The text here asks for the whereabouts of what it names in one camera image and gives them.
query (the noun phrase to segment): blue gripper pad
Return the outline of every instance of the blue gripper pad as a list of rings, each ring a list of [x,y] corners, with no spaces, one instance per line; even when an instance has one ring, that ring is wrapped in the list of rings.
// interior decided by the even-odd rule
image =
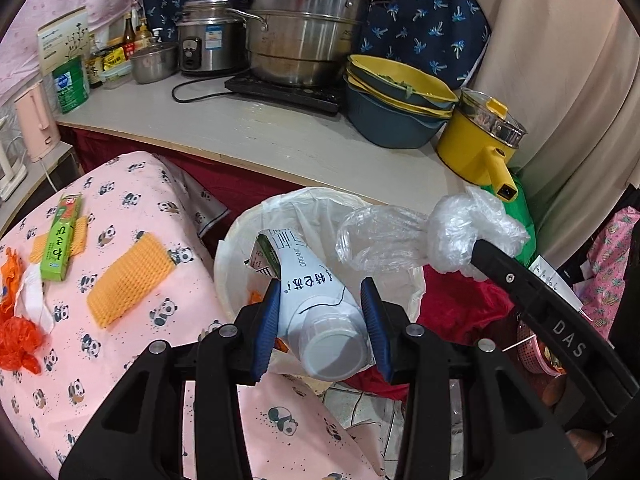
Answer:
[[[278,316],[280,314],[280,280],[271,280],[262,305],[262,319],[254,338],[254,363],[251,366],[251,377],[260,381],[267,371],[271,351],[278,335]]]
[[[365,278],[360,285],[360,302],[362,313],[367,324],[367,332],[371,340],[371,348],[376,358],[376,366],[385,381],[389,382],[393,375],[391,365],[391,344],[388,338],[389,322],[376,284],[372,278]]]

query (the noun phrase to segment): blue palm tree curtain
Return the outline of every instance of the blue palm tree curtain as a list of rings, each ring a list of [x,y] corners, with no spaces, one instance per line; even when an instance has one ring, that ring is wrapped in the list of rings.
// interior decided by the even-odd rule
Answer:
[[[177,13],[188,0],[143,0],[150,28],[176,40]],[[489,39],[489,25],[476,0],[397,0],[374,6],[363,26],[360,52],[387,57],[462,85]]]

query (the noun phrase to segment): white bottle cap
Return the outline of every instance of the white bottle cap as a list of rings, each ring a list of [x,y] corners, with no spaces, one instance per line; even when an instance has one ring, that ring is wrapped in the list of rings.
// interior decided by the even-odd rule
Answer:
[[[321,381],[341,381],[369,362],[369,346],[357,325],[337,307],[316,306],[306,314],[298,351],[305,370]]]

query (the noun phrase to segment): beige curtain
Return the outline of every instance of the beige curtain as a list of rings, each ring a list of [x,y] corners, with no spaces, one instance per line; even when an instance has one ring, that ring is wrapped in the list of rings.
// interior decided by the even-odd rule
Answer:
[[[616,0],[478,3],[492,37],[472,86],[528,131],[510,166],[558,266],[640,184],[640,39]]]

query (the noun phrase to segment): green canister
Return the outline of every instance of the green canister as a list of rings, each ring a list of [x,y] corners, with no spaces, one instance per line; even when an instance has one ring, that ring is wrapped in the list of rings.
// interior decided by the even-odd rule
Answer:
[[[64,65],[59,66],[52,72],[52,75],[63,114],[78,108],[89,98],[84,84],[81,56],[70,59]]]

